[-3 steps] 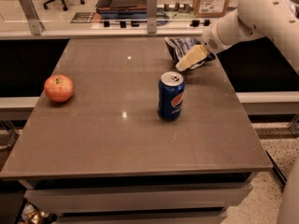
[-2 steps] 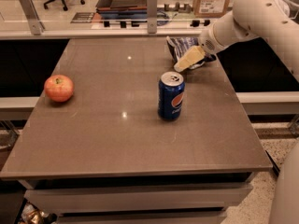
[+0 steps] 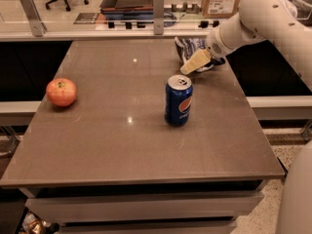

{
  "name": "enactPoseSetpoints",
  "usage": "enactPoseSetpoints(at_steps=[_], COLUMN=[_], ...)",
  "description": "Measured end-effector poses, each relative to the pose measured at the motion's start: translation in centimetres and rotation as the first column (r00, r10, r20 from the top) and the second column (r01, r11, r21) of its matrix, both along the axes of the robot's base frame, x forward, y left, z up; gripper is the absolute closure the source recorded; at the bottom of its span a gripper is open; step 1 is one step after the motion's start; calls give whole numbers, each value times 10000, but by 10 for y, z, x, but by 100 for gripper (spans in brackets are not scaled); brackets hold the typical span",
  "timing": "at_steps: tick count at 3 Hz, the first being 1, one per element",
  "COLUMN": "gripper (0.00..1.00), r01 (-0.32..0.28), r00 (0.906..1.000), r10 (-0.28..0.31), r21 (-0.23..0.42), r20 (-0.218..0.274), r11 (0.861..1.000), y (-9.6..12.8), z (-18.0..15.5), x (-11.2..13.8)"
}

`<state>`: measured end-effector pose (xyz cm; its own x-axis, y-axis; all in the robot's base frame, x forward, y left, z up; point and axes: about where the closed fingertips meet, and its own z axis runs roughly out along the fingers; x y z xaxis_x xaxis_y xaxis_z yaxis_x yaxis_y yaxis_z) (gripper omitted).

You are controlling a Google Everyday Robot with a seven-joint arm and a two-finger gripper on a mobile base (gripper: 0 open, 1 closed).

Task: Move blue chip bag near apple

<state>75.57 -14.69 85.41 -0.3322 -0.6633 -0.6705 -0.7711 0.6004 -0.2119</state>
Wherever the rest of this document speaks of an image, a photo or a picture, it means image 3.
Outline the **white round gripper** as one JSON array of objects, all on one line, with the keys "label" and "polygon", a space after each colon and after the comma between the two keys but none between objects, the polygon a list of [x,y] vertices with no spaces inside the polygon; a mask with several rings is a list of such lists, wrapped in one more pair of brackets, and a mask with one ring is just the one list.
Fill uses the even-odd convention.
[{"label": "white round gripper", "polygon": [[206,37],[207,50],[198,49],[181,67],[180,72],[188,75],[203,67],[211,61],[211,55],[215,58],[225,57],[238,48],[237,44],[237,30],[233,26],[221,24],[208,33]]}]

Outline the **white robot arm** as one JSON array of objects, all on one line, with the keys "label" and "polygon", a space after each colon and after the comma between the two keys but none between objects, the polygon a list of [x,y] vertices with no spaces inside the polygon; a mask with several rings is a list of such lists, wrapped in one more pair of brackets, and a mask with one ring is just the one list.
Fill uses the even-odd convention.
[{"label": "white robot arm", "polygon": [[[181,73],[268,40],[312,90],[312,30],[296,20],[290,6],[287,0],[241,0],[238,13],[208,34],[206,48],[196,51]],[[276,234],[312,234],[312,141],[298,151],[289,169]]]}]

